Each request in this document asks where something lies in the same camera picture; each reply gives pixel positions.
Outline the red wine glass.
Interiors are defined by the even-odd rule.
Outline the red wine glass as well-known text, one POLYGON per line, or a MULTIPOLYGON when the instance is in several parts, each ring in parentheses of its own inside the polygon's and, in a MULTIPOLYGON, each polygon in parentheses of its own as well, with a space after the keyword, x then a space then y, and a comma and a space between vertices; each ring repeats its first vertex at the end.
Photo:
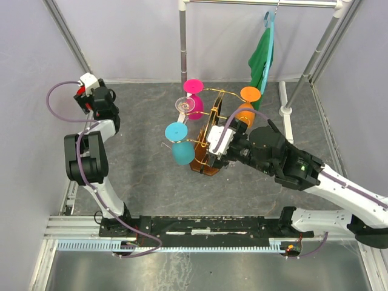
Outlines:
POLYGON ((78 89, 74 99, 85 114, 90 112, 91 107, 88 103, 88 96, 85 94, 85 87, 80 87, 78 89))

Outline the orange wine glass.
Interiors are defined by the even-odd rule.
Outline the orange wine glass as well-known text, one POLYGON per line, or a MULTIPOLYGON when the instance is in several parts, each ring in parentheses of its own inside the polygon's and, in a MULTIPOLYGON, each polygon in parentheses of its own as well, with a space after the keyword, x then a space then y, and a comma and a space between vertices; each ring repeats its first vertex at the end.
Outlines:
POLYGON ((246 109, 258 110, 261 92, 256 87, 247 86, 241 89, 240 96, 244 100, 244 103, 241 104, 238 109, 245 109, 245 111, 237 113, 236 118, 246 123, 248 128, 251 128, 255 120, 255 113, 246 111, 246 109))

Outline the pink wine glass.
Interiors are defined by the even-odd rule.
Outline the pink wine glass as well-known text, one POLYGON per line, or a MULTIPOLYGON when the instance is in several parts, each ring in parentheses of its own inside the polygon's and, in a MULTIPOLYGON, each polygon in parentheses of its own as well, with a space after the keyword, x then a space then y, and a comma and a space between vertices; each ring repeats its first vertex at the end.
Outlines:
POLYGON ((198 120, 203 116, 204 104, 198 95, 203 89, 204 84, 198 79, 189 79, 184 83, 184 90, 189 94, 190 106, 192 108, 189 111, 189 120, 198 120))

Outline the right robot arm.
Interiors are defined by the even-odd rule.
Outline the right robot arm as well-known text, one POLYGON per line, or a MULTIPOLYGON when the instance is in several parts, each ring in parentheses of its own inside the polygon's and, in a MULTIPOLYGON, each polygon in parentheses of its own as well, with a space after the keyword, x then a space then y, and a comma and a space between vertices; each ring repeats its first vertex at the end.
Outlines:
POLYGON ((225 167, 239 161, 274 178, 287 189, 319 196, 338 210, 285 207, 277 228, 282 236, 296 232, 353 235, 369 247, 387 248, 387 198, 334 171, 318 157, 298 149, 268 120, 246 132, 247 124, 232 119, 213 125, 207 134, 210 165, 225 167))

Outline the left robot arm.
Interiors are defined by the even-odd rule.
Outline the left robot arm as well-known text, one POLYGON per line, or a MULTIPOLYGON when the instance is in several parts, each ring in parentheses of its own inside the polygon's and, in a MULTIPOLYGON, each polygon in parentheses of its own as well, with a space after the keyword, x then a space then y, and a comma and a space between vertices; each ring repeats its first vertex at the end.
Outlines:
POLYGON ((125 203, 109 181, 109 162, 104 143, 119 132, 121 120, 115 105, 116 93, 91 73, 80 77, 74 96, 84 113, 93 113, 84 134, 64 138, 65 169, 68 178, 88 191, 102 212, 101 224, 119 236, 129 236, 134 223, 125 203))

